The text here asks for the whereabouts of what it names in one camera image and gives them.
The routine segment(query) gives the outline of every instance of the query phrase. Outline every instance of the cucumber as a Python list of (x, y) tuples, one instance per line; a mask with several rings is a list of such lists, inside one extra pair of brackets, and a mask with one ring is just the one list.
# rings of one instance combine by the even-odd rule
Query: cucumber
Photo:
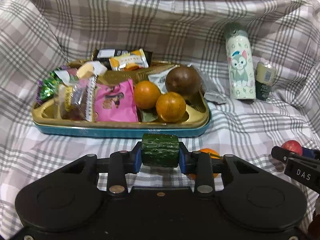
[(178, 137), (145, 133), (142, 137), (141, 155), (144, 165), (176, 168), (179, 162)]

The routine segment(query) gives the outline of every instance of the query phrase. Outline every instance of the gold tray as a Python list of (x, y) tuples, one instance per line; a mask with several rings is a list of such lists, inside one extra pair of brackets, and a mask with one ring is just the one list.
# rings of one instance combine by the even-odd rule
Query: gold tray
[[(69, 66), (79, 67), (88, 60), (79, 60), (70, 62)], [(148, 80), (149, 74), (160, 73), (164, 70), (178, 66), (170, 64), (170, 62), (153, 61), (148, 69), (136, 71), (107, 71), (104, 75), (99, 76), (97, 82), (105, 85), (117, 85), (120, 82), (132, 78), (136, 84), (142, 80)], [(87, 128), (126, 128), (126, 129), (190, 129), (204, 126), (209, 120), (209, 109), (201, 92), (195, 94), (186, 100), (186, 113), (176, 123), (165, 123), (158, 118), (153, 122), (88, 122), (88, 121), (72, 121), (65, 119), (54, 119), (57, 112), (57, 105), (54, 104), (54, 99), (50, 99), (41, 106), (35, 103), (32, 107), (33, 120), (38, 125), (60, 126), (60, 127), (87, 127)]]

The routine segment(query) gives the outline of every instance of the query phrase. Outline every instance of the cartoon cat illustration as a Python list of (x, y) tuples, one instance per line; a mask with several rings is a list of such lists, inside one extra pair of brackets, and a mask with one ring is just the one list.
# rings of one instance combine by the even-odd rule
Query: cartoon cat illustration
[(228, 57), (228, 62), (234, 71), (231, 71), (235, 86), (247, 86), (248, 74), (245, 70), (247, 65), (247, 52), (244, 50), (240, 54), (240, 51), (235, 51), (231, 57)]

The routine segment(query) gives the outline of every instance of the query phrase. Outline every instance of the gray plaid tablecloth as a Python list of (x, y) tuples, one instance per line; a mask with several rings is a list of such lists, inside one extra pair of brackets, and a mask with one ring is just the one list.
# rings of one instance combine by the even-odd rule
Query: gray plaid tablecloth
[[(22, 187), (85, 154), (108, 157), (138, 141), (40, 133), (30, 114), (37, 79), (94, 48), (143, 47), (154, 59), (193, 63), (229, 96), (222, 29), (235, 20), (249, 33), (252, 55), (277, 69), (272, 93), (266, 102), (209, 104), (206, 133), (180, 140), (189, 150), (232, 153), (291, 181), (270, 152), (289, 139), (320, 146), (319, 10), (319, 0), (0, 0), (0, 234), (8, 238), (21, 228), (14, 200)], [(99, 188), (106, 178), (100, 176)], [(127, 179), (193, 185), (178, 169), (146, 166)], [(220, 177), (215, 183), (222, 188)], [(305, 229), (318, 194), (293, 183), (308, 199)]]

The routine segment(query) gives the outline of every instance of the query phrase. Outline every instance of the cat print bottle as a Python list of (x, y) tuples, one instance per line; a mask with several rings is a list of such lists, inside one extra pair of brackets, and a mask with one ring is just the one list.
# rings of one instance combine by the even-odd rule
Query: cat print bottle
[(224, 28), (229, 69), (230, 97), (256, 99), (256, 87), (248, 35), (238, 23)]

